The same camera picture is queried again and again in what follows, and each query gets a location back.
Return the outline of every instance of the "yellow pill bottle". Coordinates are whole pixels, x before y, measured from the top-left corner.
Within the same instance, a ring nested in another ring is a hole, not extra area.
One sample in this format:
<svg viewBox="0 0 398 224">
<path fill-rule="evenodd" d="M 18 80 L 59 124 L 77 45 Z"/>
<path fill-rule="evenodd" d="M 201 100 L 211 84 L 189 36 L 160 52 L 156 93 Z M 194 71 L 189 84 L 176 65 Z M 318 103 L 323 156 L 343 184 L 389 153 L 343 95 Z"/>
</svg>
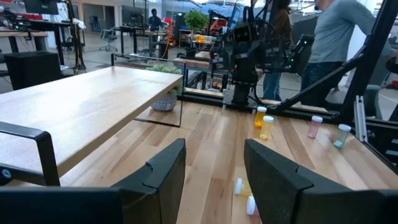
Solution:
<svg viewBox="0 0 398 224">
<path fill-rule="evenodd" d="M 261 128 L 262 126 L 262 119 L 266 115 L 267 108 L 264 106 L 257 107 L 256 118 L 254 119 L 254 127 Z"/>
</svg>

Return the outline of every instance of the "green plant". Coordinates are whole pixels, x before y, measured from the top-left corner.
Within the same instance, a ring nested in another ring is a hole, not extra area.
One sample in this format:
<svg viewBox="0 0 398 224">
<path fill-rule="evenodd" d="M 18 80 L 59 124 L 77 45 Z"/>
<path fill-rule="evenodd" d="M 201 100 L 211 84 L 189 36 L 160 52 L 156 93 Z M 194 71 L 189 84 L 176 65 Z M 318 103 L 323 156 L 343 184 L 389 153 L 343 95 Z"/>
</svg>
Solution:
<svg viewBox="0 0 398 224">
<path fill-rule="evenodd" d="M 148 67 L 145 70 L 153 71 L 153 72 L 165 72 L 165 73 L 172 73 L 172 74 L 179 74 L 181 75 L 181 72 L 178 68 L 176 67 L 166 67 L 162 64 L 157 64 L 152 67 Z M 172 88 L 168 94 L 170 95 L 176 95 L 177 93 L 182 93 L 182 85 L 181 83 Z"/>
<path fill-rule="evenodd" d="M 202 30 L 207 25 L 207 22 L 209 20 L 208 16 L 193 9 L 187 12 L 184 18 L 185 24 L 189 27 L 189 29 L 193 30 L 194 32 Z"/>
</svg>

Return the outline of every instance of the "potted plant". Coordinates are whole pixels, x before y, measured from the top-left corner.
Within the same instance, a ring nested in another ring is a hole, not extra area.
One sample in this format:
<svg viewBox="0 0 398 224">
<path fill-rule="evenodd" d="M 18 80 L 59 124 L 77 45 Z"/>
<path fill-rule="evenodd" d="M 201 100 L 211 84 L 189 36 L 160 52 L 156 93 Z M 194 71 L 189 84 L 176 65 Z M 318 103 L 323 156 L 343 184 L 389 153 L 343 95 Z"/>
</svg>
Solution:
<svg viewBox="0 0 398 224">
<path fill-rule="evenodd" d="M 185 48 L 188 57 L 195 57 L 196 47 L 193 43 L 193 35 L 197 33 L 197 31 L 202 30 L 208 23 L 208 16 L 204 15 L 200 11 L 196 11 L 191 9 L 184 16 L 185 24 L 191 30 L 191 42 L 190 46 Z"/>
<path fill-rule="evenodd" d="M 166 72 L 173 74 L 181 74 L 180 70 L 176 67 L 166 67 L 162 64 L 157 64 L 152 67 L 146 68 L 146 70 L 154 71 L 154 72 Z M 156 111 L 170 111 L 174 109 L 177 103 L 177 94 L 182 92 L 182 85 L 178 84 L 174 88 L 172 88 L 166 95 L 164 95 L 161 99 L 157 100 L 150 107 Z"/>
</svg>

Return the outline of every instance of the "woman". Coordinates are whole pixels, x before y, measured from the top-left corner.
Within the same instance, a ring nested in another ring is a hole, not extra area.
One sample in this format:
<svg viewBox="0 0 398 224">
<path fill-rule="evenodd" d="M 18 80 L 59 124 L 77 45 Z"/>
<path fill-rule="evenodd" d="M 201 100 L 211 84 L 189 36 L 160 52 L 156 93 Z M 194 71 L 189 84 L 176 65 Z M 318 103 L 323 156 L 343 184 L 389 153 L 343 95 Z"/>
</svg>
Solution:
<svg viewBox="0 0 398 224">
<path fill-rule="evenodd" d="M 290 24 L 289 5 L 291 0 L 279 0 L 278 1 L 278 12 L 275 16 L 273 26 L 275 27 L 275 31 L 272 33 L 273 39 L 279 39 L 283 37 L 286 42 L 292 41 L 292 25 Z M 279 67 L 280 62 L 275 61 L 272 63 L 273 67 Z M 279 81 L 280 76 L 282 74 L 279 73 L 267 73 L 264 77 L 263 83 L 263 98 L 267 100 L 276 100 L 282 101 L 279 95 Z"/>
</svg>

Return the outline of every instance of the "black box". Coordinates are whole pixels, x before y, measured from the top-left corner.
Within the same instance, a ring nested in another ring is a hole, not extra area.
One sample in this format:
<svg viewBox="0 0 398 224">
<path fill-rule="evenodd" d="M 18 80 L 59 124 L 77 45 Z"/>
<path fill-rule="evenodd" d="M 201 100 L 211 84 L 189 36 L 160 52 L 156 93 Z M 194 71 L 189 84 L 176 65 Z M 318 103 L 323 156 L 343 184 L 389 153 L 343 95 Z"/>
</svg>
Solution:
<svg viewBox="0 0 398 224">
<path fill-rule="evenodd" d="M 14 90 L 63 78 L 56 53 L 22 52 L 7 54 L 4 58 Z"/>
</svg>

